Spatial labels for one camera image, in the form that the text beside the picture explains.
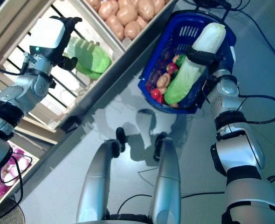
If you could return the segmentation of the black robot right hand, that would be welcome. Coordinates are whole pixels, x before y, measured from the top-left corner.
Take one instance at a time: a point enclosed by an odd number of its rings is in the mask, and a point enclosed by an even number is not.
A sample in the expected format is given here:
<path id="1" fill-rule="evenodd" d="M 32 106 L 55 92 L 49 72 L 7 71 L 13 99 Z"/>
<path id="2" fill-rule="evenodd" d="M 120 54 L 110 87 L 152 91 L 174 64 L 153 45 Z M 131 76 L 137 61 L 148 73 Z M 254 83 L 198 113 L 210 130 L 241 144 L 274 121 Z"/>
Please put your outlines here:
<path id="1" fill-rule="evenodd" d="M 229 46 L 221 46 L 216 53 L 195 50 L 189 46 L 186 56 L 193 63 L 207 66 L 211 72 L 221 69 L 228 70 L 230 73 L 233 71 L 234 59 Z"/>

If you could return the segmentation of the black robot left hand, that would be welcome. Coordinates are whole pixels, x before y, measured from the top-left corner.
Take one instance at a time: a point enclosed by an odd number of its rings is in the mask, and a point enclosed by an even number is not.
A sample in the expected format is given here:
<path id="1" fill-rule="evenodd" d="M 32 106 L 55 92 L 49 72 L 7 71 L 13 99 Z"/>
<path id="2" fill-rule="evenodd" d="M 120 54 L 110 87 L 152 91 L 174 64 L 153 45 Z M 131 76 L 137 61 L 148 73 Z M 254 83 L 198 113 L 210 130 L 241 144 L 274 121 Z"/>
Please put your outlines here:
<path id="1" fill-rule="evenodd" d="M 55 47 L 52 48 L 49 55 L 50 61 L 53 66 L 59 66 L 64 70 L 71 71 L 75 68 L 78 59 L 76 57 L 68 58 L 63 56 L 63 53 L 71 39 L 71 33 L 75 30 L 75 25 L 81 22 L 82 19 L 79 17 L 66 18 L 58 16 L 51 16 L 50 19 L 60 21 L 60 25 L 62 25 L 61 31 L 57 35 L 58 43 L 55 44 Z"/>

